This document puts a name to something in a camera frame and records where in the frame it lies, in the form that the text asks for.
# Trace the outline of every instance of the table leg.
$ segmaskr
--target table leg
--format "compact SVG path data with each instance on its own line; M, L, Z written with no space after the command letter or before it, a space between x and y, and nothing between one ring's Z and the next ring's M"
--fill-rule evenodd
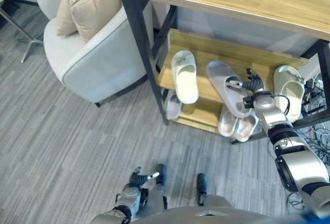
M4 17L5 20L7 20L10 24L12 24L13 26L16 27L16 29L18 29L28 40L28 46L23 54L23 57L22 57L22 60L21 62L23 63L27 56L28 56L28 53L32 47L33 44L40 44L40 45L43 45L43 41L41 40L38 40L38 39L35 39L33 38L29 33L27 33L22 27L20 27L18 25L18 23L16 23L3 9L0 8L0 15Z

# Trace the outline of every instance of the gray carpet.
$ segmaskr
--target gray carpet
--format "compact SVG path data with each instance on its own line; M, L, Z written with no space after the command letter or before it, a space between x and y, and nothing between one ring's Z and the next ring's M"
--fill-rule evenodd
M20 5L14 19L42 33L39 8ZM157 163L168 166L169 207L195 205L203 172L208 192L237 208L287 213L267 140L232 146L216 134L165 126L148 81L96 108L61 85L43 47L20 63L21 37L9 24L0 30L0 223L89 223L111 209L135 167L149 173Z

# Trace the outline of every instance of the armchair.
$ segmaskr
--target armchair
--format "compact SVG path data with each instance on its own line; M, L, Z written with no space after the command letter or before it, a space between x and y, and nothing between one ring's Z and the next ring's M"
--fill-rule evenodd
M83 99L97 103L126 88L146 74L138 47L122 6L91 40L78 33L55 35L56 13L61 0L38 0L50 19L44 31L44 48L57 78ZM144 18L153 44L151 4Z

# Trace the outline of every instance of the slide sandal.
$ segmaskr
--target slide sandal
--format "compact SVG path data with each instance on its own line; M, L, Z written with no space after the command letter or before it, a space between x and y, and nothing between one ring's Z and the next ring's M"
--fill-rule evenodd
M170 120L175 120L180 116L182 103L177 98L175 91L169 90L166 100L166 116Z
M295 122L300 116L301 103L305 93L305 80L297 69L284 65L276 68L274 72L274 94L283 94L290 100L290 110L287 118ZM281 111L285 111L288 101L283 97L276 97L276 105Z
M238 118L235 117L224 104L220 114L218 130L220 135L229 137L234 133Z
M233 137L240 142L247 141L252 135L258 122L259 118L256 116L254 111L251 112L250 116L239 118Z
M226 63L219 60L211 61L206 67L206 73L230 112L239 118L247 117L251 109L245 109L243 104L243 97L247 96L246 90L228 86L229 81L240 81L240 77Z
M172 72L176 95L184 104L193 104L198 99L196 62L188 50L177 52L172 58Z

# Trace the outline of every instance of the cushion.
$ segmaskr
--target cushion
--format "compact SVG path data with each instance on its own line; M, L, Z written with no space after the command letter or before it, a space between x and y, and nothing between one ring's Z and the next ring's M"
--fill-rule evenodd
M99 32L119 11L121 0L79 0L71 16L85 42Z
M71 0L61 0L56 15L55 34L57 36L68 35L77 31L71 17L70 8Z

